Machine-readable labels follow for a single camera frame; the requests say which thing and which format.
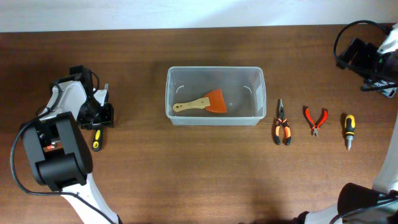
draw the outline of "wire cutters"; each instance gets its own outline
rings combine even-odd
[[[285,119],[285,109],[284,105],[282,104],[282,100],[279,100],[279,112],[278,112],[278,118],[276,120],[276,128],[275,128],[275,142],[277,145],[280,145],[280,139],[279,139],[279,128],[282,125],[285,129],[286,133],[286,143],[285,145],[288,146],[290,145],[290,142],[292,140],[292,132],[290,131],[289,124],[287,122],[287,119]]]
[[[319,117],[318,121],[314,123],[309,108],[304,106],[304,117],[310,124],[311,130],[313,130],[312,136],[318,137],[318,130],[321,129],[321,125],[328,119],[328,110],[322,108],[322,115]]]

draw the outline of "plastic container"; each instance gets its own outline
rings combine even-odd
[[[173,110],[221,89],[227,113]],[[266,84],[259,67],[171,67],[166,83],[166,115],[174,125],[256,125],[266,115]]]

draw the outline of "brown tabletop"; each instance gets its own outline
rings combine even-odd
[[[109,83],[115,128],[93,152],[93,177],[124,223],[250,223],[291,219],[336,203],[348,182],[371,187],[396,120],[396,97],[363,93],[357,74],[335,67],[332,46],[342,26],[110,30],[0,34],[1,223],[81,223],[61,197],[22,192],[9,168],[22,122],[50,98],[49,84],[85,65]],[[381,44],[369,26],[347,30],[338,51],[361,37]],[[267,115],[257,126],[173,126],[165,115],[167,70],[173,66],[258,66]],[[277,146],[271,127],[277,100],[292,128]],[[303,117],[327,108],[318,138]],[[351,151],[341,115],[356,118]],[[93,131],[82,131],[91,142]],[[16,169],[33,179],[20,143]]]

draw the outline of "yellow screwdriver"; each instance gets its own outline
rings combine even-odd
[[[355,119],[353,115],[347,115],[344,128],[346,129],[347,149],[349,150],[354,139]]]

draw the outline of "scraper handle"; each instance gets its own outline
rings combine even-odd
[[[180,112],[187,109],[205,109],[207,106],[210,106],[210,100],[208,97],[204,97],[188,103],[176,103],[173,105],[173,110]]]

